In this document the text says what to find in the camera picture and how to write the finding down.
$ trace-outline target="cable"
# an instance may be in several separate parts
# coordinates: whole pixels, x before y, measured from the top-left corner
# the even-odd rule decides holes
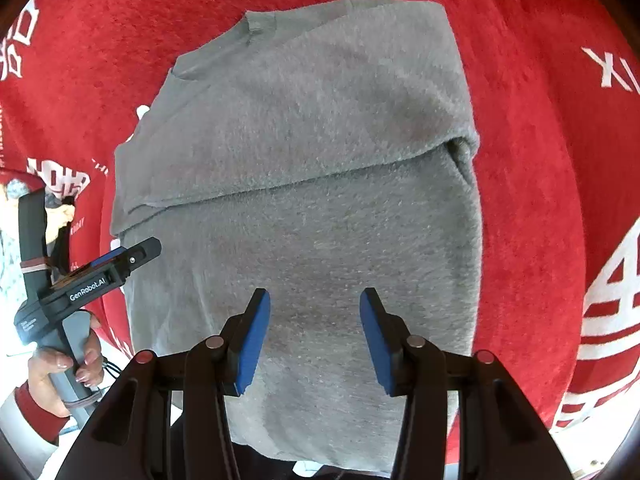
[[[109,361],[106,357],[102,358],[102,367],[113,379],[117,379],[122,373],[122,369],[116,363]]]

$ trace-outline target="gray handle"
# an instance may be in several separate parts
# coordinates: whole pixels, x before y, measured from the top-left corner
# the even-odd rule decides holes
[[[98,391],[91,390],[84,384],[76,382],[76,372],[84,362],[84,343],[91,330],[91,314],[85,310],[78,310],[64,319],[57,330],[52,330],[39,342],[40,346],[53,348],[74,360],[74,366],[64,373],[51,374],[53,383],[60,398],[65,404],[73,404],[87,399]],[[94,412],[97,400],[82,408],[70,408],[71,415],[76,420],[78,428],[82,428]]]

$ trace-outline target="white lettering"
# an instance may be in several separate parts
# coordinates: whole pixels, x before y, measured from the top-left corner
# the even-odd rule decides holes
[[[36,8],[36,0],[29,0],[22,12],[20,12],[15,26],[9,29],[6,37],[2,40],[2,46],[0,47],[0,64],[2,65],[0,81],[7,79],[9,74],[22,78],[22,57],[15,49],[15,44],[31,45],[31,38],[36,28],[39,14],[40,11]],[[28,25],[26,25],[25,21],[27,17],[29,20]]]
[[[602,81],[600,82],[600,86],[603,88],[611,88],[611,76],[616,78],[616,81],[622,85],[627,92],[631,92],[631,86],[629,86],[624,79],[620,77],[618,72],[613,70],[613,54],[610,52],[604,53],[604,61],[601,60],[596,53],[590,48],[582,48],[582,51],[593,59],[597,64],[602,67]]]
[[[631,72],[631,69],[629,68],[629,63],[627,63],[626,59],[623,57],[620,58],[620,63],[622,63],[622,66],[625,67],[626,74],[629,76],[629,79],[631,79],[631,82],[634,84],[634,87],[636,88],[636,92],[640,94],[640,86],[638,86],[638,81],[636,81],[636,76],[634,76],[634,73]]]
[[[94,158],[91,159],[92,163],[95,164],[94,170],[98,170],[101,173],[104,173],[105,175],[109,174],[109,168],[107,168],[106,166],[100,164],[99,162],[96,162]]]
[[[35,324],[36,324],[36,319],[35,318],[30,319],[28,321],[20,322],[20,326],[22,327],[22,329],[25,332],[28,332],[29,330],[31,330]]]
[[[70,236],[76,234],[84,226],[84,216],[71,226]]]
[[[27,173],[37,174],[58,198],[78,196],[91,182],[86,173],[63,168],[53,160],[28,158]]]
[[[613,310],[604,311],[606,314],[583,318],[581,334],[583,337],[614,336],[640,324],[640,307],[634,306],[634,300],[640,294],[639,237],[640,218],[629,229],[584,295],[584,314],[588,315],[592,306],[598,307],[602,304],[612,304],[615,312]],[[578,347],[576,371],[583,361],[595,364],[599,359],[629,351],[638,344],[640,344],[640,332],[632,332],[602,343],[581,343]],[[554,430],[557,431],[558,427],[570,428],[593,415],[602,405],[601,399],[612,396],[630,386],[638,374],[640,374],[640,360],[636,361],[631,373],[618,379],[615,379],[615,375],[613,375],[612,383],[605,386],[598,385],[592,390],[584,391],[589,386],[588,378],[581,379],[580,388],[582,391],[580,393],[573,393],[569,390],[564,394],[556,413]],[[562,411],[565,405],[580,406],[580,409],[565,413]]]
[[[29,27],[27,28],[26,34],[23,34],[22,22],[27,14],[29,15]],[[19,41],[22,44],[30,46],[31,37],[33,36],[33,31],[36,28],[36,23],[38,22],[39,15],[40,11],[36,9],[36,0],[29,0],[20,13],[20,16],[18,16],[18,21],[15,24],[15,34],[12,39],[14,41]]]
[[[100,280],[98,280],[97,282],[93,282],[91,285],[87,285],[81,288],[75,294],[70,294],[69,299],[71,301],[75,301],[78,298],[82,298],[85,294],[88,294],[92,290],[95,290],[96,288],[106,284],[107,284],[107,280],[105,280],[104,278],[100,278]]]

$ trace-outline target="fingernail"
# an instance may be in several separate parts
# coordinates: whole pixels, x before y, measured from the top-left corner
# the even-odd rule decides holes
[[[89,350],[84,356],[84,364],[90,365],[98,358],[98,352]]]
[[[58,356],[56,358],[56,365],[61,370],[64,370],[65,368],[69,368],[69,360],[66,357],[62,356],[62,355]]]

